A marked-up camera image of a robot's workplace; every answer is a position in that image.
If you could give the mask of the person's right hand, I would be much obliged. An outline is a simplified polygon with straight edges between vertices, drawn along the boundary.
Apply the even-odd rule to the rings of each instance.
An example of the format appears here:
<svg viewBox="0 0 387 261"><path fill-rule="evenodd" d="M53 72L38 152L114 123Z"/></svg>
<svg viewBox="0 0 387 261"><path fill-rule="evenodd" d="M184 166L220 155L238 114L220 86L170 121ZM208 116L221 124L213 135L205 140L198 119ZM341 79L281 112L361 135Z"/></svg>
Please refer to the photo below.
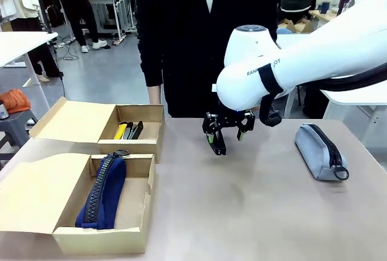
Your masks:
<svg viewBox="0 0 387 261"><path fill-rule="evenodd" d="M150 86L148 87L149 102L152 105L161 104L161 86Z"/></svg>

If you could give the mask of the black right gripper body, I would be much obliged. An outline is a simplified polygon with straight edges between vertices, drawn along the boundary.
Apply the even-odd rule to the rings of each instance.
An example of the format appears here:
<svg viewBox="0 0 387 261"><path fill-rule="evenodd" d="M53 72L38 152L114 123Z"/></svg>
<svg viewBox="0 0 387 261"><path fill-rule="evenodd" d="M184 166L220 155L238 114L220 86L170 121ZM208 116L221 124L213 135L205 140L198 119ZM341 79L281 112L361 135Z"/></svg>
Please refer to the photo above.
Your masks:
<svg viewBox="0 0 387 261"><path fill-rule="evenodd" d="M239 127L245 119L245 111L234 111L227 107L218 110L217 122L221 128Z"/></svg>

